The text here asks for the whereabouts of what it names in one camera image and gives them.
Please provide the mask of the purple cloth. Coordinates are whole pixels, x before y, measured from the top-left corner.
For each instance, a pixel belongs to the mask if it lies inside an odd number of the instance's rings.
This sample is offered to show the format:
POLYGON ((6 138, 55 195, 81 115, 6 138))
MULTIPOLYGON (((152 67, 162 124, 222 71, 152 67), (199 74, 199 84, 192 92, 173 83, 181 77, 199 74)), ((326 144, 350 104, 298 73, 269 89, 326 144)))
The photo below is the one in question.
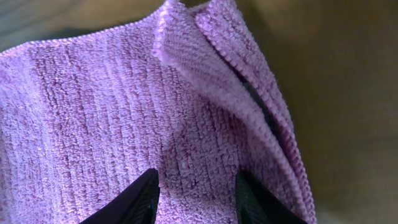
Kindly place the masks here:
POLYGON ((79 223, 151 167, 157 223, 236 223, 242 168, 316 222, 287 105, 234 1, 166 1, 1 54, 2 223, 79 223))

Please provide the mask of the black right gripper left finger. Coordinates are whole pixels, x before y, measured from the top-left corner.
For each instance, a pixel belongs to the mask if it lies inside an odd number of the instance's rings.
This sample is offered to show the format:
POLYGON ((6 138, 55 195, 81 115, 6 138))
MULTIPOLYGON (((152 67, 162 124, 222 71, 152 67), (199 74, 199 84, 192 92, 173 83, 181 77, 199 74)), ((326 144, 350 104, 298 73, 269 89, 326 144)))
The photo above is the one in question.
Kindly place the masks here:
POLYGON ((154 224, 159 203, 159 173, 147 169, 110 203, 81 224, 154 224))

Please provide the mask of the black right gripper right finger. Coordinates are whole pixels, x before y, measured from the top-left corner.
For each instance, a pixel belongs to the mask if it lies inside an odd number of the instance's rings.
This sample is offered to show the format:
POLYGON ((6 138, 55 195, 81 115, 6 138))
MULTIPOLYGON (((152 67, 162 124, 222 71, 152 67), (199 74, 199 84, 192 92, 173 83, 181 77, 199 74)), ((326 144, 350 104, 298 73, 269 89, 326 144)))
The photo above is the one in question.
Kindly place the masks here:
POLYGON ((246 170, 236 175, 235 197, 239 224, 307 224, 246 170))

